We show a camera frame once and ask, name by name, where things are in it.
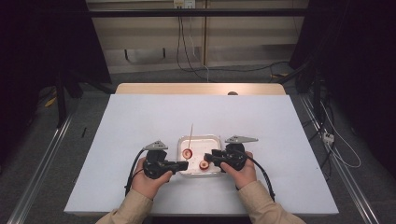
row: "clear plastic box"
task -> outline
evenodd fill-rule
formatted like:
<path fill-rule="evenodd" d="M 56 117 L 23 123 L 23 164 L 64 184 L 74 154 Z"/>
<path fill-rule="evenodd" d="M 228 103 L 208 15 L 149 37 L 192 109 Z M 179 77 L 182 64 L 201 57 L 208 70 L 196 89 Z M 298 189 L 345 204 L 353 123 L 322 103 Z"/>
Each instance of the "clear plastic box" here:
<path fill-rule="evenodd" d="M 183 150 L 189 148 L 192 151 L 192 156 L 189 159 L 183 157 Z M 189 168 L 185 171 L 180 171 L 186 177 L 210 177 L 218 176 L 221 174 L 221 169 L 209 163 L 206 170 L 201 170 L 199 167 L 200 162 L 204 159 L 205 153 L 212 153 L 212 149 L 221 149 L 220 140 L 215 135 L 196 135 L 191 137 L 183 136 L 178 140 L 177 144 L 177 158 L 179 161 L 188 161 Z"/>

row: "hand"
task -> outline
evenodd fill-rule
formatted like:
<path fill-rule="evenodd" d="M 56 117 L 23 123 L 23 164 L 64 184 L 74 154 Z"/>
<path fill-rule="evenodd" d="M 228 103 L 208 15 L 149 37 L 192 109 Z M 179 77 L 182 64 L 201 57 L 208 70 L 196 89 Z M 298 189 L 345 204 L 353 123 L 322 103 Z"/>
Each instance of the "hand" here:
<path fill-rule="evenodd" d="M 251 152 L 246 151 L 246 153 L 249 157 L 253 158 L 253 154 Z M 247 159 L 244 168 L 240 171 L 236 171 L 232 166 L 225 162 L 222 162 L 220 166 L 227 174 L 233 177 L 233 181 L 239 189 L 257 180 L 254 163 L 249 159 Z"/>
<path fill-rule="evenodd" d="M 169 182 L 170 178 L 172 177 L 172 171 L 166 172 L 158 179 L 151 179 L 147 177 L 142 170 L 143 162 L 145 161 L 145 159 L 146 157 L 143 157 L 137 162 L 134 173 L 136 171 L 138 171 L 139 173 L 136 174 L 136 176 L 134 177 L 134 180 L 132 181 L 131 189 L 136 190 L 137 192 L 143 194 L 144 196 L 152 200 L 157 194 L 160 186 L 162 186 L 164 183 Z"/>

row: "metal clip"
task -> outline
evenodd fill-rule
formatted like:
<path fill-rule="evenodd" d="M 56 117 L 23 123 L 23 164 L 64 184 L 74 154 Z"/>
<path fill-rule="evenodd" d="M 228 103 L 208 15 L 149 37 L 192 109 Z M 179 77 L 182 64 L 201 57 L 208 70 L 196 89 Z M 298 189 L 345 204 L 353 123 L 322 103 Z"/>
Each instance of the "metal clip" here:
<path fill-rule="evenodd" d="M 143 147 L 143 150 L 164 150 L 164 149 L 168 149 L 168 146 L 166 146 L 161 140 L 158 140 Z"/>
<path fill-rule="evenodd" d="M 257 142 L 257 141 L 259 141 L 259 139 L 257 138 L 244 137 L 238 135 L 234 135 L 233 137 L 225 140 L 226 143 L 230 143 L 230 144 L 241 144 L 241 143 Z"/>

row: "person's right hand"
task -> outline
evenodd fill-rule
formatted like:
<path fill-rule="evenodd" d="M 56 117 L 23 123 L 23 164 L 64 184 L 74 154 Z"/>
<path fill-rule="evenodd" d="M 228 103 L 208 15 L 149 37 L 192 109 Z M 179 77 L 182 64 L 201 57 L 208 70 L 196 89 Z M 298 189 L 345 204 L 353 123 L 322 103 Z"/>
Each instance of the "person's right hand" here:
<path fill-rule="evenodd" d="M 249 157 L 253 158 L 253 154 L 251 152 L 246 151 L 246 153 Z M 244 168 L 242 168 L 240 171 L 236 171 L 233 167 L 225 162 L 222 162 L 220 166 L 227 174 L 233 177 L 233 181 L 235 182 L 236 187 L 239 189 L 257 180 L 254 163 L 249 159 L 247 159 Z"/>

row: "metal rail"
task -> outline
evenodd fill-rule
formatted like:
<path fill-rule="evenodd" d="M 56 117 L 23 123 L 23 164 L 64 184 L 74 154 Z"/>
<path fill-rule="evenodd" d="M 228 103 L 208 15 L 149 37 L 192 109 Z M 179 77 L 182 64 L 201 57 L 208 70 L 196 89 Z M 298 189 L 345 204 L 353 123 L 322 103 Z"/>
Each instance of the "metal rail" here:
<path fill-rule="evenodd" d="M 189 9 L 94 9 L 55 10 L 38 9 L 41 16 L 48 17 L 303 17 L 307 15 L 323 16 L 332 14 L 328 8 L 189 8 Z"/>
<path fill-rule="evenodd" d="M 55 158 L 56 152 L 64 139 L 64 135 L 67 132 L 71 119 L 78 108 L 79 100 L 74 100 L 72 103 L 69 115 L 67 116 L 64 124 L 60 128 L 56 129 L 43 159 L 35 170 L 35 174 L 30 179 L 29 184 L 14 208 L 7 224 L 22 224 L 26 219 L 32 204 L 35 201 L 35 197 L 40 191 L 40 187 L 44 182 L 46 174 L 50 169 L 50 165 Z"/>
<path fill-rule="evenodd" d="M 309 118 L 313 120 L 315 129 L 318 131 L 319 124 L 315 119 L 315 114 L 311 110 L 311 108 L 313 108 L 312 103 L 306 96 L 303 97 L 302 95 L 300 95 L 300 99 L 303 103 L 303 106 Z M 331 147 L 328 144 L 325 144 L 325 146 L 326 146 L 326 150 L 329 152 L 331 150 Z M 342 158 L 340 153 L 338 152 L 337 147 L 335 147 L 333 151 L 337 153 L 340 158 Z M 361 213 L 361 217 L 363 218 L 364 222 L 367 224 L 380 223 L 378 217 L 374 212 L 374 209 L 370 205 L 369 201 L 367 200 L 366 196 L 361 190 L 361 187 L 359 187 L 352 173 L 350 173 L 348 167 L 345 164 L 343 164 L 341 161 L 339 161 L 333 154 L 331 155 L 331 159 L 339 175 L 341 176 L 341 179 L 343 180 L 344 185 L 346 186 L 346 189 L 348 190 L 352 198 L 352 201 L 355 203 L 356 207 Z"/>

